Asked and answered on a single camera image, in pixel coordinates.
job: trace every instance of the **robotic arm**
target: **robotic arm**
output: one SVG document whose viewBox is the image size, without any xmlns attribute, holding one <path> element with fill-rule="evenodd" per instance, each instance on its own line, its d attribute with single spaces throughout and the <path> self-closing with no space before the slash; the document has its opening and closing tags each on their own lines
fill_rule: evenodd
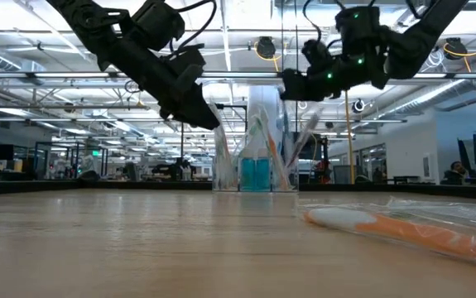
<svg viewBox="0 0 476 298">
<path fill-rule="evenodd" d="M 310 62 L 307 74 L 284 70 L 283 100 L 322 101 L 368 81 L 383 89 L 389 79 L 414 77 L 445 28 L 468 0 L 432 0 L 417 24 L 404 33 L 379 24 L 379 8 L 344 8 L 335 17 L 343 51 L 331 55 L 320 41 L 309 40 L 302 54 Z"/>
<path fill-rule="evenodd" d="M 185 32 L 179 11 L 164 0 L 146 0 L 132 17 L 128 10 L 100 7 L 92 0 L 47 2 L 98 57 L 100 70 L 115 65 L 123 71 L 140 90 L 156 98 L 163 119 L 172 115 L 174 120 L 197 127 L 211 130 L 219 126 L 204 101 L 202 85 L 195 82 L 203 73 L 205 62 L 199 49 L 204 45 L 179 47 L 164 57 L 148 50 L 159 51 Z M 115 24 L 120 26 L 121 36 L 115 33 Z"/>
</svg>

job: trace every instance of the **wooden tabletop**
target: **wooden tabletop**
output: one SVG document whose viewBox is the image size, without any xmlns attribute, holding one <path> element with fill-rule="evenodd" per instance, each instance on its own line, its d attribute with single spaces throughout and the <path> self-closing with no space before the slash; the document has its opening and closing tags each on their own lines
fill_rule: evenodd
<svg viewBox="0 0 476 298">
<path fill-rule="evenodd" d="M 475 264 L 297 217 L 390 195 L 0 195 L 0 297 L 476 297 Z"/>
</svg>

